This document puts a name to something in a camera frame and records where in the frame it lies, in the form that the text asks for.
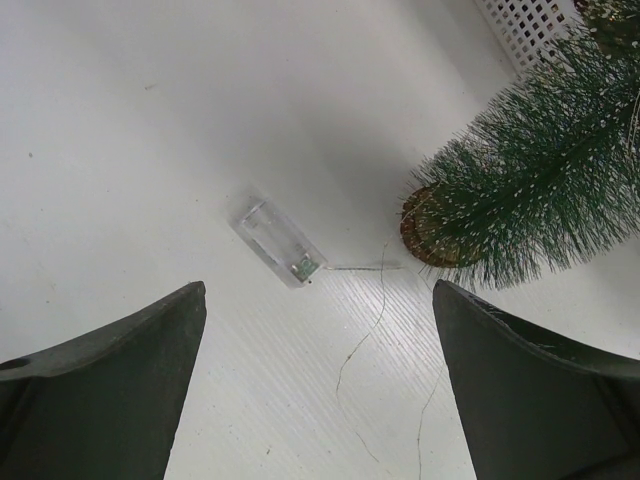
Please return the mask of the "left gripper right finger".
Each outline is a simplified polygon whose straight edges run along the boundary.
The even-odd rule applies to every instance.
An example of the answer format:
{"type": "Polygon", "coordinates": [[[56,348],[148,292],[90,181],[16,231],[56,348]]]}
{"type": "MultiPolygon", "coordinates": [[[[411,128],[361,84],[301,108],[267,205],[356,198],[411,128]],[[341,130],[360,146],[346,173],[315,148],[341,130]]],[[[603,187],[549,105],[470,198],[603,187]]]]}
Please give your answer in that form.
{"type": "Polygon", "coordinates": [[[444,280],[440,343],[479,479],[636,479],[639,363],[444,280]]]}

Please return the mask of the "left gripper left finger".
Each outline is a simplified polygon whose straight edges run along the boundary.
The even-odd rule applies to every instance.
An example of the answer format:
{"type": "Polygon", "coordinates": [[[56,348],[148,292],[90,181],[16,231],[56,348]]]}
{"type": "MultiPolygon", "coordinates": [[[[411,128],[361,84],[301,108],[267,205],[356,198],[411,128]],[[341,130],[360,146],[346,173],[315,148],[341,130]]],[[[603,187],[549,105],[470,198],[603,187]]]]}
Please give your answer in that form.
{"type": "Polygon", "coordinates": [[[4,479],[161,479],[206,323],[193,282],[1,365],[4,479]]]}

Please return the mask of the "small green christmas tree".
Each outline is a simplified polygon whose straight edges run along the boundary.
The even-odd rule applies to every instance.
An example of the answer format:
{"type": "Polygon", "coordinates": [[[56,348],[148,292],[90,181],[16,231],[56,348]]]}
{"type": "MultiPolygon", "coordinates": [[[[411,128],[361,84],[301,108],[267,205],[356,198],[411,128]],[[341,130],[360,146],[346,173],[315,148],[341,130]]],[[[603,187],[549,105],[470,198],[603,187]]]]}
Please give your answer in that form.
{"type": "Polygon", "coordinates": [[[639,233],[639,5],[581,22],[416,171],[400,236],[431,270],[505,288],[639,233]]]}

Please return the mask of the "clear fairy light battery box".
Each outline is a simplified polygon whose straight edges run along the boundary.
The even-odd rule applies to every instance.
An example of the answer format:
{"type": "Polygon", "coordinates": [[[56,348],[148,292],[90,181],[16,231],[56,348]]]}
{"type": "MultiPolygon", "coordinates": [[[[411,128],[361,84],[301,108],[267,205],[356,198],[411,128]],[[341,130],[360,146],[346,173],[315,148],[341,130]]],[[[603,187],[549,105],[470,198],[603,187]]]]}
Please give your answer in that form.
{"type": "Polygon", "coordinates": [[[257,192],[243,192],[230,205],[233,230],[287,287],[302,288],[327,260],[274,202],[257,192]]]}

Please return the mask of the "white plastic basket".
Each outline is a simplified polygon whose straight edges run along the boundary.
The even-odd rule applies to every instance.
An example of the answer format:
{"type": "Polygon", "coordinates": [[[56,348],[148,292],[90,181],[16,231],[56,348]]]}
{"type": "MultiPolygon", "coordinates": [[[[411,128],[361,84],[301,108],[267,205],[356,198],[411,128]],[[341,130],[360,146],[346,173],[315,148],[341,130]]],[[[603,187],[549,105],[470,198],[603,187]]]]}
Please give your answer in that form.
{"type": "Polygon", "coordinates": [[[581,19],[568,0],[474,0],[516,73],[538,60],[549,43],[581,19]]]}

